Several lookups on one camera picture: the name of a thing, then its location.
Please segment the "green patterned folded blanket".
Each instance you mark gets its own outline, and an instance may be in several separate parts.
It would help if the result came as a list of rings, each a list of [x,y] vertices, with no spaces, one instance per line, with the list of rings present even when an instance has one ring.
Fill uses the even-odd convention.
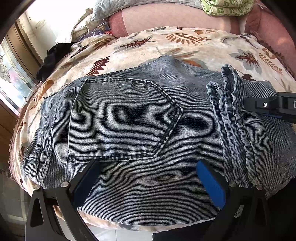
[[[212,16],[243,16],[249,13],[254,0],[201,0],[203,11]]]

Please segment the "black cloth on bed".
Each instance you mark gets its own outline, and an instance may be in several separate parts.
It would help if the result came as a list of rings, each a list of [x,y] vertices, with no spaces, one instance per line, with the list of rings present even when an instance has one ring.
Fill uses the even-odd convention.
[[[58,43],[48,50],[43,65],[37,71],[36,80],[44,82],[53,73],[56,64],[71,52],[74,44],[74,42]]]

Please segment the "grey quilted pillow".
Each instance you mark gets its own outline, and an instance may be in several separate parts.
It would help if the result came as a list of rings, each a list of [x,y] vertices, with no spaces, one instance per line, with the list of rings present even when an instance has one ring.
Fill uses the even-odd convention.
[[[92,20],[100,21],[103,20],[117,11],[128,8],[130,6],[140,6],[143,4],[152,3],[170,3],[170,4],[182,4],[191,6],[193,8],[202,9],[200,1],[179,1],[179,0],[102,0],[98,1],[93,7]]]

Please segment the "white pillow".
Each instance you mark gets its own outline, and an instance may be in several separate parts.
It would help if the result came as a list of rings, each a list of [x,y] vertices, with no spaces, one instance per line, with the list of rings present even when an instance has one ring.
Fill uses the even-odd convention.
[[[71,31],[71,41],[74,42],[78,40],[81,36],[92,31],[97,25],[98,22],[93,19],[93,9],[86,9],[85,13],[79,18]]]

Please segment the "leaf pattern bed cover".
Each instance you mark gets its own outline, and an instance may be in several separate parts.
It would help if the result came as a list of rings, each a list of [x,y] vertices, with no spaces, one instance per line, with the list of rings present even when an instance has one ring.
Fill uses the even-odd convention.
[[[283,56],[274,52],[257,35],[234,35],[205,28],[157,27],[115,38],[103,34],[86,38],[70,48],[40,81],[18,117],[10,144],[11,177],[27,193],[36,184],[22,170],[25,148],[33,139],[45,97],[92,72],[106,74],[136,67],[161,56],[171,56],[192,66],[218,71],[225,63],[252,81],[269,81],[277,91],[295,91],[295,74]]]

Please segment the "pink red sofa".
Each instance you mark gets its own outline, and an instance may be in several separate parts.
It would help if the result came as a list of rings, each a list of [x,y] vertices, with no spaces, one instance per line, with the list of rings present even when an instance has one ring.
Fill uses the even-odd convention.
[[[160,26],[208,28],[236,35],[252,34],[295,75],[295,39],[261,1],[255,1],[253,9],[245,16],[211,16],[201,9],[182,4],[142,4],[117,11],[109,17],[108,23],[117,38]]]

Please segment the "blue denim pants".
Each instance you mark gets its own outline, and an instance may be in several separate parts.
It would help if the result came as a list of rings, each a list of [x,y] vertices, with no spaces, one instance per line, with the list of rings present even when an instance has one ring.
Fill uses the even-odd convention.
[[[240,187],[271,197],[295,176],[291,123],[248,112],[267,81],[168,56],[86,76],[45,98],[23,172],[43,188],[71,180],[90,160],[100,172],[82,211],[124,225],[190,225],[218,213],[195,168],[207,161]]]

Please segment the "wooden stained glass door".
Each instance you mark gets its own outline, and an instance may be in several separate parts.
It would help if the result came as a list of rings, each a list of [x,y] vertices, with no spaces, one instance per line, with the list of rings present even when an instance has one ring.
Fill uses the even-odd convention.
[[[36,73],[43,64],[23,29],[16,22],[1,41],[1,163],[9,159],[9,143],[26,98],[37,85]]]

